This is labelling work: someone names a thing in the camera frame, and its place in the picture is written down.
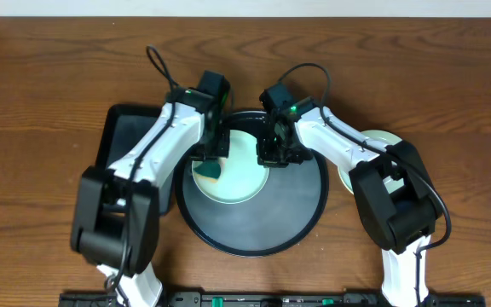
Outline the green and yellow sponge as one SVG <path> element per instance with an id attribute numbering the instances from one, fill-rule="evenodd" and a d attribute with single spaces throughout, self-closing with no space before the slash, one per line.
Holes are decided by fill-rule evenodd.
<path id="1" fill-rule="evenodd" d="M 195 161 L 193 171 L 197 176 L 217 181 L 222 173 L 218 160 Z"/>

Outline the mint green plate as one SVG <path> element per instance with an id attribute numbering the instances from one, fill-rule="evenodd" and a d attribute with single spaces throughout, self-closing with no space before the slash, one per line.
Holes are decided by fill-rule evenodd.
<path id="1" fill-rule="evenodd" d="M 398 142 L 401 141 L 401 138 L 399 136 L 396 136 L 388 131 L 384 130 L 364 130 L 362 132 L 363 135 L 377 140 L 381 142 L 385 142 L 390 145 L 395 145 Z M 349 175 L 347 172 L 342 171 L 340 168 L 338 168 L 338 174 L 340 177 L 340 180 L 342 184 L 345 186 L 345 188 L 353 194 L 353 188 L 349 179 Z M 387 191 L 391 194 L 395 192 L 397 189 L 401 188 L 404 186 L 404 180 L 400 179 L 398 181 L 393 180 L 391 177 L 386 177 L 384 179 L 384 186 L 386 187 Z"/>
<path id="2" fill-rule="evenodd" d="M 197 176 L 191 171 L 199 190 L 209 199 L 223 204 L 237 204 L 258 194 L 269 178 L 269 168 L 257 163 L 257 139 L 241 131 L 230 131 L 227 158 L 219 158 L 222 167 L 217 181 Z"/>

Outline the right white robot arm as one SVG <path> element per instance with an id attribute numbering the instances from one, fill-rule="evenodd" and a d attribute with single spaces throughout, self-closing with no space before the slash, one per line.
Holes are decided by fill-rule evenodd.
<path id="1" fill-rule="evenodd" d="M 415 146 L 372 139 L 317 102 L 265 102 L 266 131 L 257 143 L 260 165 L 300 164 L 317 152 L 348 174 L 361 223 L 383 253 L 382 295 L 390 306 L 425 306 L 425 254 L 449 212 Z"/>

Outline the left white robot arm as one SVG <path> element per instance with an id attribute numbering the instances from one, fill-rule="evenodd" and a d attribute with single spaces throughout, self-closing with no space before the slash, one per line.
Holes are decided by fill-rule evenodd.
<path id="1" fill-rule="evenodd" d="M 105 275 L 110 303 L 158 303 L 163 286 L 151 260 L 160 207 L 170 201 L 184 155 L 227 156 L 228 134 L 220 124 L 228 94 L 227 87 L 178 87 L 160 109 L 118 104 L 108 112 L 96 162 L 79 181 L 70 245 Z"/>

